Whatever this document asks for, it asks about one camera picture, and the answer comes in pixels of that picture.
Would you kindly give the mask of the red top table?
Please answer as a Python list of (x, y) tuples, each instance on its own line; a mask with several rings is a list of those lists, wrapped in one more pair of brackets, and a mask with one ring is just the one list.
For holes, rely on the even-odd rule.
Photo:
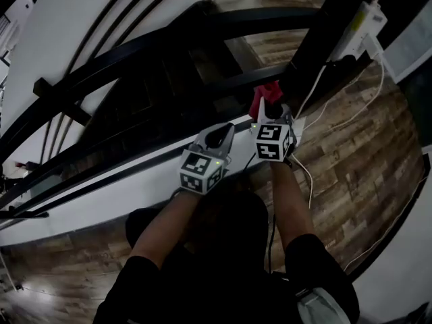
[(15, 283), (14, 283), (12, 277), (11, 277), (11, 273), (9, 272), (9, 269), (8, 269), (8, 267), (6, 265), (5, 259), (3, 257), (2, 252), (1, 252), (1, 249), (0, 249), (0, 276), (2, 276), (2, 275), (6, 275), (7, 276), (8, 280), (9, 280), (9, 282), (11, 284), (12, 289), (15, 292), (17, 292), (18, 289), (17, 289), (17, 287), (16, 287), (16, 285), (15, 285)]

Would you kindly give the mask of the grey waist bag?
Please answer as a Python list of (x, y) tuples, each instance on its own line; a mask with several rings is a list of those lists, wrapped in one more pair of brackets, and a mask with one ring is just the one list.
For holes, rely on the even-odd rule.
[(323, 288), (297, 294), (298, 313), (303, 324), (351, 324), (347, 314)]

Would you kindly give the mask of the person's right forearm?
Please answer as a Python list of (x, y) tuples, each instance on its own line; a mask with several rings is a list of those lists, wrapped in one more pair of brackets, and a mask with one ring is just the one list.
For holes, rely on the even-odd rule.
[(276, 225), (285, 250), (299, 236), (314, 234), (309, 207), (292, 169), (285, 163), (270, 163)]

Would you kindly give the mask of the frosted glass partition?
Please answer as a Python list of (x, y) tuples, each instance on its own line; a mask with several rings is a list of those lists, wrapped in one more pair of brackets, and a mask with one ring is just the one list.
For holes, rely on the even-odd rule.
[(432, 56), (432, 0), (383, 53), (385, 66), (399, 83)]

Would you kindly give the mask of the dark wooden staircase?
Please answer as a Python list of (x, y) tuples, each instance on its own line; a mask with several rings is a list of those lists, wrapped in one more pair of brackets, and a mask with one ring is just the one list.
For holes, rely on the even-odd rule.
[(201, 127), (248, 113), (254, 91), (226, 41), (256, 24), (250, 10), (220, 12), (196, 3), (168, 26), (90, 60), (86, 88), (109, 90), (80, 141), (96, 142), (140, 123)]

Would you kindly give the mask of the red cloth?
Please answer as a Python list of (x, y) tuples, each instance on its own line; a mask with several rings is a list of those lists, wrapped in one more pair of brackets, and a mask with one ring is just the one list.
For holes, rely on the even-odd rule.
[(280, 98), (283, 97), (283, 92), (281, 91), (281, 88), (279, 87), (279, 82), (272, 81), (268, 82), (266, 84), (260, 85), (255, 88), (254, 92), (254, 98), (252, 100), (252, 105), (249, 109), (249, 116), (253, 118), (254, 120), (258, 119), (259, 115), (259, 105), (261, 102), (261, 98), (264, 98), (266, 101), (269, 101), (271, 104), (274, 104)]

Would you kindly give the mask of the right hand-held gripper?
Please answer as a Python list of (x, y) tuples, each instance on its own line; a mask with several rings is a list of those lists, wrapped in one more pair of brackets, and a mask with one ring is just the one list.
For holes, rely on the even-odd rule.
[(255, 153), (258, 160), (284, 162), (297, 145), (297, 139), (292, 128), (292, 112), (290, 107), (282, 103), (281, 124), (265, 124), (265, 98), (260, 98), (256, 122), (252, 126)]

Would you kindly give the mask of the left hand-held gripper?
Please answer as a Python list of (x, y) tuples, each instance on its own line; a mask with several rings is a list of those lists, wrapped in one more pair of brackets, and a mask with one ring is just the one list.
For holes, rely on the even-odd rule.
[(235, 134), (233, 123), (215, 124), (202, 130), (194, 144), (183, 150), (178, 170), (180, 187), (208, 194), (223, 179)]

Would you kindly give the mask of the short dark wooden post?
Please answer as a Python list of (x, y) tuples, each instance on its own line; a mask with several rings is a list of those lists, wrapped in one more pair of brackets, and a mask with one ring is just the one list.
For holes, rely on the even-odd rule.
[(66, 100), (68, 96), (55, 90), (44, 78), (39, 78), (34, 83), (33, 93), (48, 104), (48, 107), (57, 109), (61, 107), (63, 109), (62, 113), (82, 126), (85, 126), (90, 121), (91, 116), (79, 104), (68, 102)]

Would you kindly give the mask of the person's black clothing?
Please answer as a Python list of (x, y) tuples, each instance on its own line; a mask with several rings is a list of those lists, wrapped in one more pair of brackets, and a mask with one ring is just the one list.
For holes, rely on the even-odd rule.
[[(126, 238), (131, 249), (162, 210), (130, 213)], [(286, 279), (265, 272), (267, 220), (257, 194), (221, 184), (202, 196), (160, 269), (146, 258), (128, 258), (94, 324), (260, 319), (302, 324), (297, 294), (313, 288), (327, 291), (355, 324), (360, 316), (356, 292), (315, 234), (297, 237), (284, 250)]]

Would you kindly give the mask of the dark wooden stair rails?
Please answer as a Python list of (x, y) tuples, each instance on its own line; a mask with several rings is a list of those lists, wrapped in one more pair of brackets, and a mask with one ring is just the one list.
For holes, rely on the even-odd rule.
[[(125, 7), (125, 9), (118, 15), (118, 17), (114, 20), (112, 25), (110, 25), (108, 30), (104, 33), (104, 35), (102, 36), (100, 41), (97, 43), (97, 45), (94, 48), (94, 50), (92, 51), (92, 53), (89, 55), (90, 60), (94, 59), (97, 56), (97, 54), (101, 50), (102, 46), (105, 44), (107, 39), (111, 36), (113, 31), (118, 27), (120, 22), (122, 22), (122, 20), (130, 13), (130, 11), (132, 11), (132, 9), (135, 7), (135, 5), (138, 4), (140, 1), (141, 0), (131, 0), (131, 2)], [(158, 6), (162, 1), (163, 0), (154, 0), (152, 3), (150, 3), (146, 7), (146, 9), (144, 9), (142, 11), (142, 13), (132, 22), (130, 27), (124, 31), (124, 33), (118, 38), (118, 40), (116, 41), (116, 43), (114, 45), (115, 46), (120, 45), (120, 43), (123, 42), (124, 39), (126, 39), (126, 37), (129, 35), (129, 33), (131, 33), (133, 28), (135, 28), (137, 25), (139, 25), (139, 23), (145, 17), (147, 17), (152, 12), (152, 10), (154, 8), (156, 8), (156, 6)], [(109, 2), (106, 4), (106, 6), (104, 6), (104, 8), (98, 14), (95, 21), (91, 24), (90, 28), (87, 30), (86, 34), (84, 35), (83, 39), (81, 40), (80, 44), (78, 45), (78, 48), (76, 49), (74, 55), (72, 56), (72, 59), (70, 60), (68, 66), (65, 70), (65, 74), (64, 74), (65, 76), (69, 75), (72, 72), (72, 70), (73, 70), (79, 56), (81, 55), (81, 52), (85, 48), (86, 44), (92, 38), (96, 29), (99, 27), (99, 24), (106, 18), (107, 14), (111, 11), (111, 9), (114, 7), (114, 5), (117, 2), (118, 2), (118, 0), (109, 0)], [(57, 140), (59, 129), (62, 125), (62, 122), (63, 122), (63, 119), (65, 116), (70, 117), (70, 120), (68, 122), (69, 125), (71, 125), (72, 122), (75, 120), (79, 124), (85, 126), (88, 123), (88, 121), (90, 120), (90, 115), (87, 114), (85, 111), (83, 111), (80, 108), (80, 105), (81, 105), (81, 102), (78, 102), (77, 104), (73, 104), (71, 107), (69, 107), (67, 110), (65, 110), (61, 114), (59, 121), (57, 123), (57, 127), (55, 130), (54, 136), (53, 136), (50, 150), (48, 152), (48, 157), (47, 157), (48, 159), (51, 158), (51, 155), (53, 153), (53, 148), (54, 148), (55, 142)]]

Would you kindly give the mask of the person's left forearm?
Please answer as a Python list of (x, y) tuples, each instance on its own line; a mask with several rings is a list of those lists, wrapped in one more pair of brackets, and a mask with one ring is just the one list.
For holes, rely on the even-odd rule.
[(179, 192), (141, 233), (130, 258), (146, 258), (160, 269), (180, 241), (201, 198), (194, 192)]

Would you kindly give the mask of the white power strip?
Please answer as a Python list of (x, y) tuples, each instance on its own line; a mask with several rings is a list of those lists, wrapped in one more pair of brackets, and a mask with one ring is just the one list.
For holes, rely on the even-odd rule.
[(358, 59), (365, 51), (365, 46), (362, 43), (364, 38), (367, 35), (377, 36), (386, 23), (387, 18), (381, 11), (379, 4), (369, 4), (363, 1), (335, 46), (330, 60), (338, 61), (348, 55)]

